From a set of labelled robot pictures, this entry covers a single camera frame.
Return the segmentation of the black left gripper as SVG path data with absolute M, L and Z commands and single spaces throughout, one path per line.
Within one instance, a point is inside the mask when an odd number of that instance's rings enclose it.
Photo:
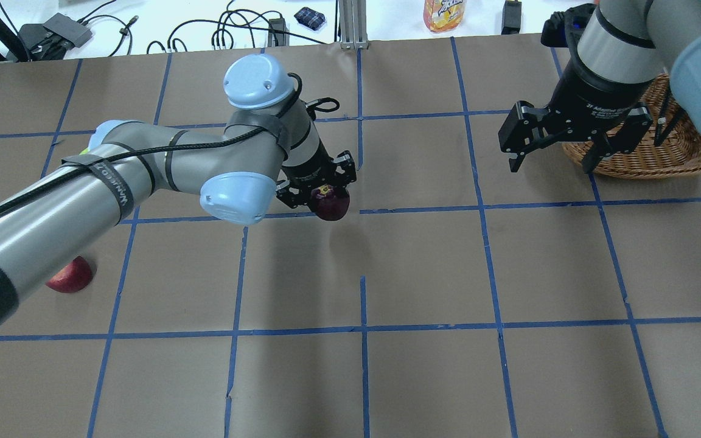
M 319 186 L 331 185 L 347 189 L 358 178 L 354 158 L 348 150 L 336 158 L 331 158 L 325 150 L 317 150 L 302 164 L 284 164 L 282 171 L 286 179 L 276 183 L 276 198 L 292 209 L 309 207 L 311 192 Z

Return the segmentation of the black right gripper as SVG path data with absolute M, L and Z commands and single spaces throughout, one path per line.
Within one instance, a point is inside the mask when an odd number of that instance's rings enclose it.
M 536 107 L 518 100 L 498 130 L 499 150 L 517 173 L 526 156 L 555 142 L 596 142 L 582 156 L 582 172 L 592 174 L 607 156 L 631 153 L 654 124 L 643 102 L 629 108 L 599 108 L 586 102 Z

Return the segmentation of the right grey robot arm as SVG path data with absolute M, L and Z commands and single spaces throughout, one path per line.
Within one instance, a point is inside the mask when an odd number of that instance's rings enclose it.
M 701 1 L 601 1 L 553 14 L 542 44 L 570 50 L 550 102 L 517 102 L 498 132 L 512 172 L 556 142 L 591 142 L 584 172 L 631 153 L 653 125 L 642 96 L 669 73 L 674 100 L 701 134 Z

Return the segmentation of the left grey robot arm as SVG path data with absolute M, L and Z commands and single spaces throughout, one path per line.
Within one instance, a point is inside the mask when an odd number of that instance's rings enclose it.
M 0 326 L 22 301 L 154 192 L 198 197 L 228 223 L 261 222 L 274 199 L 320 219 L 347 213 L 357 166 L 331 157 L 315 114 L 331 97 L 305 102 L 300 76 L 270 54 L 234 61 L 223 91 L 234 113 L 220 136 L 136 120 L 101 123 L 80 155 L 0 203 Z

